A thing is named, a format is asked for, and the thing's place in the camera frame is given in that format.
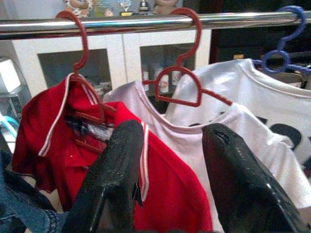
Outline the gold trophy cup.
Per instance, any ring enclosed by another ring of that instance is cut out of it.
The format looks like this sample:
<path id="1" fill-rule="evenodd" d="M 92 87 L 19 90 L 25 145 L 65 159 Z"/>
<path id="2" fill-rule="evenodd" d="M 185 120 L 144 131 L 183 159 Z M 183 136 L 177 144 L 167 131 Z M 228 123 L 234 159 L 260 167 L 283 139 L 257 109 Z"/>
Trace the gold trophy cup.
<path id="1" fill-rule="evenodd" d="M 123 11 L 120 11 L 121 17 L 128 17 L 133 14 L 133 11 L 130 11 L 129 8 L 132 5 L 132 0 L 117 0 L 120 7 L 123 9 Z"/>

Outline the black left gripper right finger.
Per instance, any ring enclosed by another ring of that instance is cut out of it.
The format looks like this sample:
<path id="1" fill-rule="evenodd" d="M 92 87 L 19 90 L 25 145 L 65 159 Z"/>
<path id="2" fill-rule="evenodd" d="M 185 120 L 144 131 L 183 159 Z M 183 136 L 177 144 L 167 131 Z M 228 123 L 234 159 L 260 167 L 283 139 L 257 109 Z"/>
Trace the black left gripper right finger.
<path id="1" fill-rule="evenodd" d="M 225 233 L 309 233 L 290 197 L 242 137 L 220 123 L 202 132 L 210 189 Z"/>

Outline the brown plush toy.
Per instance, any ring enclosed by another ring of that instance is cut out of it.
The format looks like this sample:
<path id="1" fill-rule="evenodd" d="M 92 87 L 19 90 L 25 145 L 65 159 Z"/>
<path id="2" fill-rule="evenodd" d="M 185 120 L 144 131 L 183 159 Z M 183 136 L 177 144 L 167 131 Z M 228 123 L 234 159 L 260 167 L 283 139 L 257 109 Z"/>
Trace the brown plush toy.
<path id="1" fill-rule="evenodd" d="M 179 0 L 155 0 L 154 13 L 156 15 L 169 15 Z"/>

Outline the white glass-door cabinet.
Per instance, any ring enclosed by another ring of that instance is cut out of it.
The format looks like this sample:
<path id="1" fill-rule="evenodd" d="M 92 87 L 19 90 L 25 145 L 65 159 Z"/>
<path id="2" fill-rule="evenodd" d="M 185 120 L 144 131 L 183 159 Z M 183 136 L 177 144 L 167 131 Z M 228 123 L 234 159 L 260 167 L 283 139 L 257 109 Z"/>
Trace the white glass-door cabinet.
<path id="1" fill-rule="evenodd" d="M 178 55 L 191 49 L 195 31 L 127 33 L 89 36 L 89 57 L 80 73 L 90 83 L 111 82 L 112 88 L 149 79 L 173 66 Z M 82 56 L 79 37 L 12 41 L 32 96 L 59 84 Z"/>

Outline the white t-shirt black print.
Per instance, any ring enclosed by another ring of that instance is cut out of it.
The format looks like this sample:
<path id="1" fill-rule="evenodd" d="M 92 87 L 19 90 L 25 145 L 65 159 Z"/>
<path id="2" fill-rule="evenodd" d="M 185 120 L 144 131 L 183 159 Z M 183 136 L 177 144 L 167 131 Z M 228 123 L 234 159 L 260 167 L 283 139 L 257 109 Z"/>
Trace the white t-shirt black print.
<path id="1" fill-rule="evenodd" d="M 273 133 L 286 137 L 301 170 L 311 167 L 311 90 L 299 89 L 258 71 L 250 59 L 232 60 L 195 70 L 201 86 L 244 106 Z M 184 75 L 173 93 L 178 100 L 196 99 L 194 81 Z M 190 127 L 216 120 L 229 106 L 203 94 L 199 107 L 170 103 L 165 119 Z"/>

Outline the light blue plastic hanger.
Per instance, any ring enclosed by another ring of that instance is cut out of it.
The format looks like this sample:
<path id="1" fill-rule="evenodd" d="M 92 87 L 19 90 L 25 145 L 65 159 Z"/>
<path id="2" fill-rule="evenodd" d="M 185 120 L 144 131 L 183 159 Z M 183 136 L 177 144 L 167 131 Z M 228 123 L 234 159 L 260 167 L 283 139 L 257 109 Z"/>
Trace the light blue plastic hanger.
<path id="1" fill-rule="evenodd" d="M 0 116 L 0 125 L 3 125 L 14 138 L 17 138 L 17 129 L 19 128 L 19 123 L 10 116 Z"/>

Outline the dark blue denim garment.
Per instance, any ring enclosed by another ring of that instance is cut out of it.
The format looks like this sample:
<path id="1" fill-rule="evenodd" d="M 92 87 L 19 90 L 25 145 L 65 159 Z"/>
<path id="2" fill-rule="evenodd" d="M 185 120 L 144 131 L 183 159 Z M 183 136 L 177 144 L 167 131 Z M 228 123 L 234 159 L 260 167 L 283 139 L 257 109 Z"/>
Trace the dark blue denim garment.
<path id="1" fill-rule="evenodd" d="M 10 162 L 0 133 L 0 233 L 61 233 L 68 213 L 57 212 L 46 196 L 9 171 Z"/>

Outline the red polo shirt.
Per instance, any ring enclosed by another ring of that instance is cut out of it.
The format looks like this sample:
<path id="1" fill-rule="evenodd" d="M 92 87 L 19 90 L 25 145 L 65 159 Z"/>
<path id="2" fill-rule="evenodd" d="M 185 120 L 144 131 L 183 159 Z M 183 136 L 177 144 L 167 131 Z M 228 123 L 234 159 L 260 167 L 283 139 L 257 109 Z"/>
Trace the red polo shirt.
<path id="1" fill-rule="evenodd" d="M 13 171 L 35 179 L 39 190 L 58 191 L 62 209 L 72 208 L 87 169 L 98 154 L 76 144 L 77 134 L 65 122 L 75 110 L 99 117 L 93 94 L 65 78 L 33 97 L 23 108 L 13 155 Z M 142 205 L 135 208 L 136 230 L 166 233 L 212 231 L 207 194 L 193 170 L 158 139 L 147 123 L 140 159 Z"/>

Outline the black tv cabinet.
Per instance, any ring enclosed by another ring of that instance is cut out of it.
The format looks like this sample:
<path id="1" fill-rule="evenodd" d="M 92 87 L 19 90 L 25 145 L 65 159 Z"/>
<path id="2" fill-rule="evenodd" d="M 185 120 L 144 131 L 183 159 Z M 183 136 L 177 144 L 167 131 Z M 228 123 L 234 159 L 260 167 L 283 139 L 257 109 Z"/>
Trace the black tv cabinet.
<path id="1" fill-rule="evenodd" d="M 216 0 L 212 9 L 215 13 L 270 12 L 287 5 L 311 10 L 311 0 Z M 293 30 L 294 26 L 212 30 L 209 62 L 258 59 Z"/>

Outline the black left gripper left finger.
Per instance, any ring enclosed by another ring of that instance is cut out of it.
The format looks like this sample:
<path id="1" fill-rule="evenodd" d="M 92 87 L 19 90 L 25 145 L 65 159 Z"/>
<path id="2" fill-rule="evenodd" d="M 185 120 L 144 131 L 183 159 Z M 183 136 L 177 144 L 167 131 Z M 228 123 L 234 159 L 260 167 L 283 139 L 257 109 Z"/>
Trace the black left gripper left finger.
<path id="1" fill-rule="evenodd" d="M 143 143 L 143 127 L 135 120 L 114 129 L 89 168 L 62 233 L 133 233 Z"/>

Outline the chrome and black clothes rack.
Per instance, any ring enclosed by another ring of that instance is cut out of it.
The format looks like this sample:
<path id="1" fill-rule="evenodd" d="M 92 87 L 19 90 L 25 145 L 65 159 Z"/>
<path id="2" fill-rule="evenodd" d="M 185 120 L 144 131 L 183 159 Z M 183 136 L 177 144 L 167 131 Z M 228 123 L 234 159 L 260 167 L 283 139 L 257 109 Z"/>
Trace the chrome and black clothes rack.
<path id="1" fill-rule="evenodd" d="M 273 27 L 297 25 L 301 21 L 288 11 L 200 14 L 199 19 L 204 29 Z M 83 18 L 81 23 L 88 35 L 195 28 L 192 19 L 185 15 Z M 77 36 L 79 33 L 75 22 L 64 18 L 0 20 L 0 40 L 67 37 Z"/>

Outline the plain white t-shirt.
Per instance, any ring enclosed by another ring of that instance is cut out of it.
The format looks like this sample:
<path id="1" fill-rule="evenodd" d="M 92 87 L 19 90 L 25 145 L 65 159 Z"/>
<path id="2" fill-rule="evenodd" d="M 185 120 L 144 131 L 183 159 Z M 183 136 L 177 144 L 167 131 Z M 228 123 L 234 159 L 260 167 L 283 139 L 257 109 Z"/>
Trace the plain white t-shirt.
<path id="1" fill-rule="evenodd" d="M 196 173 L 209 198 L 213 228 L 223 232 L 218 219 L 202 148 L 201 126 L 184 127 L 170 123 L 159 114 L 138 81 L 127 83 L 104 95 L 105 102 L 122 101 L 150 130 Z M 286 136 L 272 132 L 246 107 L 233 104 L 213 120 L 241 136 L 250 150 L 270 170 L 304 221 L 311 221 L 311 184 L 302 171 L 292 143 Z"/>

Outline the dark red plastic hanger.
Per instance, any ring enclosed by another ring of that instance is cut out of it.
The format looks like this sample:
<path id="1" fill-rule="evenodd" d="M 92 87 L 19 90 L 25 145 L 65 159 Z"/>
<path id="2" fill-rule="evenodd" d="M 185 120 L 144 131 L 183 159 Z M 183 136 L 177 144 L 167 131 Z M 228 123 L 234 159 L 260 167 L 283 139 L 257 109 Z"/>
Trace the dark red plastic hanger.
<path id="1" fill-rule="evenodd" d="M 95 89 L 92 87 L 92 85 L 85 79 L 83 78 L 79 70 L 83 68 L 88 60 L 89 56 L 89 49 L 88 49 L 88 42 L 87 42 L 87 33 L 86 29 L 81 23 L 81 20 L 72 12 L 69 11 L 61 11 L 56 15 L 56 18 L 62 18 L 62 19 L 68 19 L 70 21 L 73 21 L 75 25 L 77 26 L 79 30 L 79 35 L 81 36 L 81 42 L 82 42 L 82 48 L 83 48 L 83 55 L 81 57 L 81 60 L 78 61 L 73 65 L 73 73 L 68 75 L 66 78 L 66 91 L 65 91 L 65 97 L 70 96 L 70 91 L 74 90 L 75 87 L 82 87 L 84 90 L 84 94 L 88 97 L 88 100 L 90 103 L 93 103 L 98 107 L 98 113 L 99 117 L 95 117 L 92 115 L 88 115 L 84 112 L 75 110 L 73 108 L 69 109 L 69 114 L 73 117 L 81 118 L 85 120 L 88 123 L 94 123 L 98 125 L 104 125 L 105 124 L 105 115 L 104 112 L 105 110 L 109 110 L 113 113 L 116 112 L 116 109 L 113 108 L 112 106 L 109 106 L 105 103 L 103 103 Z"/>
<path id="2" fill-rule="evenodd" d="M 168 68 L 163 69 L 159 73 L 159 75 L 157 76 L 157 78 L 155 80 L 143 80 L 142 84 L 143 85 L 146 85 L 146 84 L 154 85 L 155 86 L 155 98 L 157 100 L 161 100 L 161 101 L 165 101 L 165 102 L 171 102 L 171 103 L 181 104 L 181 105 L 186 105 L 186 106 L 191 106 L 191 107 L 198 107 L 201 104 L 202 95 L 207 94 L 207 95 L 225 103 L 228 106 L 232 105 L 233 102 L 231 100 L 229 100 L 229 99 L 225 98 L 224 96 L 217 94 L 211 90 L 204 89 L 202 87 L 197 75 L 195 75 L 190 69 L 185 68 L 183 66 L 183 61 L 188 59 L 189 57 L 193 56 L 196 53 L 196 51 L 199 47 L 199 44 L 200 44 L 201 35 L 202 35 L 202 23 L 199 19 L 198 14 L 194 10 L 192 10 L 190 8 L 184 8 L 184 7 L 177 8 L 177 9 L 173 10 L 171 12 L 171 14 L 172 15 L 185 15 L 185 16 L 188 16 L 192 19 L 192 24 L 196 27 L 194 45 L 186 53 L 178 55 L 174 66 L 170 66 Z M 167 75 L 168 73 L 173 72 L 173 71 L 180 71 L 184 74 L 187 74 L 195 82 L 196 92 L 197 92 L 197 100 L 195 102 L 178 100 L 178 99 L 162 96 L 159 94 L 159 84 L 160 84 L 162 77 Z"/>

